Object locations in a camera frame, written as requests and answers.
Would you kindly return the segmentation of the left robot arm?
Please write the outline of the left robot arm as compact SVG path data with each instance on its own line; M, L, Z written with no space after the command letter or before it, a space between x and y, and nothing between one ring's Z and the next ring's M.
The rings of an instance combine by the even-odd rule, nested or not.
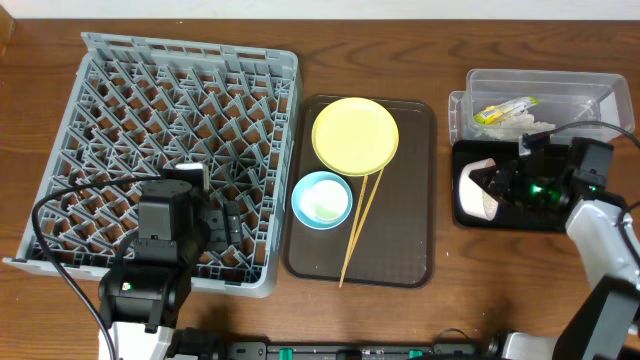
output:
M165 179L145 182L138 204L138 231L99 286L99 313L107 332L99 337L102 359L221 359L219 337L178 329L201 256L241 239L239 206L211 207L204 185Z

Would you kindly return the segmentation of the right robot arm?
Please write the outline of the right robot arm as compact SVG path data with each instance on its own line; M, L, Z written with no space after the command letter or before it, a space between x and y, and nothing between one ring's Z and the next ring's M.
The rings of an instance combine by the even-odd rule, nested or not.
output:
M575 244L591 292L557 338L511 332L499 359L615 359L639 329L639 241L632 206L606 189L613 146L576 137L560 157L550 133L524 134L519 155L466 165L457 192L465 214L492 221L501 210L539 213Z

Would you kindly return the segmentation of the white bowl with rice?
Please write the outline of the white bowl with rice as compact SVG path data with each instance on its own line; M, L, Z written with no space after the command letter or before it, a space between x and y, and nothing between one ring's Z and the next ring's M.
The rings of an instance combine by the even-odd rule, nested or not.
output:
M494 165L495 161L488 158L467 164L462 169L458 184L458 196L465 214L487 221L492 221L495 218L499 203L470 178L472 171Z

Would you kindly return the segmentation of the green snack wrapper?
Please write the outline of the green snack wrapper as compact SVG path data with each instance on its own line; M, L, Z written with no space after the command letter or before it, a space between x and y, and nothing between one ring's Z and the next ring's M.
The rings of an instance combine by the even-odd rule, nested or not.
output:
M474 120L481 125L497 125L510 117L527 113L529 108L538 104L539 100L533 96L519 97L486 107L474 115Z

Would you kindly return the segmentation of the white paper cup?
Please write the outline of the white paper cup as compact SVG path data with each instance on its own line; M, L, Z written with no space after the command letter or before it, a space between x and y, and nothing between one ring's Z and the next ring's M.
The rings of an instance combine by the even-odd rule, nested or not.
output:
M309 218L329 223L339 219L349 205L343 186L334 180L322 180L305 191L300 200L301 211Z

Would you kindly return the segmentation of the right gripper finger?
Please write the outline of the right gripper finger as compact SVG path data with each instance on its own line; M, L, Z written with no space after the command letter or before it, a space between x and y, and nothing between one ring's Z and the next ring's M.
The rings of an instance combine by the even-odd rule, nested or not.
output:
M469 178L481 188L505 188L510 186L514 173L515 168L512 163L495 164L471 170Z
M483 191L492 199L500 204L512 206L514 204L514 196L509 183L492 180L481 186Z

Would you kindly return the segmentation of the white napkin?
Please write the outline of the white napkin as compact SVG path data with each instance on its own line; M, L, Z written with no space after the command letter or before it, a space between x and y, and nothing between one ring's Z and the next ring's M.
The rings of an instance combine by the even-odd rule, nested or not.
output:
M498 141L517 141L524 134L535 134L550 131L556 128L555 124L536 121L532 114L524 114L509 117L498 124L490 124L482 129L484 135Z

